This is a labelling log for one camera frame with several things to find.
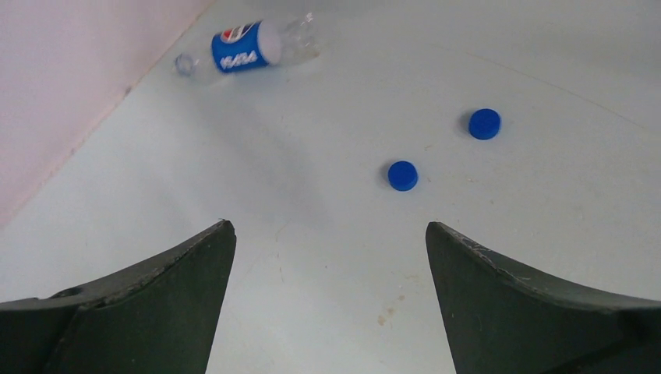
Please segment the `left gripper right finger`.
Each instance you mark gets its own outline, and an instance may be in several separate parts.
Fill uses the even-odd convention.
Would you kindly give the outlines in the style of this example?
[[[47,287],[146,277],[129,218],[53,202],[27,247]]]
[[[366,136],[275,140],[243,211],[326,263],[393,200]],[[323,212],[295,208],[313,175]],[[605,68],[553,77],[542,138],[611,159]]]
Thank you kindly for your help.
[[[659,372],[658,301],[555,277],[440,222],[426,248],[456,372]]]

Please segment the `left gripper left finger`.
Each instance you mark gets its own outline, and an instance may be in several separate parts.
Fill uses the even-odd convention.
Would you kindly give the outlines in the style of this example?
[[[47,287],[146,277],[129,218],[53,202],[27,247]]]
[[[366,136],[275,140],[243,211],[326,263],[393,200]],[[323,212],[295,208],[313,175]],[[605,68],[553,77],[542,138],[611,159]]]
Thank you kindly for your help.
[[[236,242],[219,221],[106,277],[2,303],[2,372],[206,372]]]

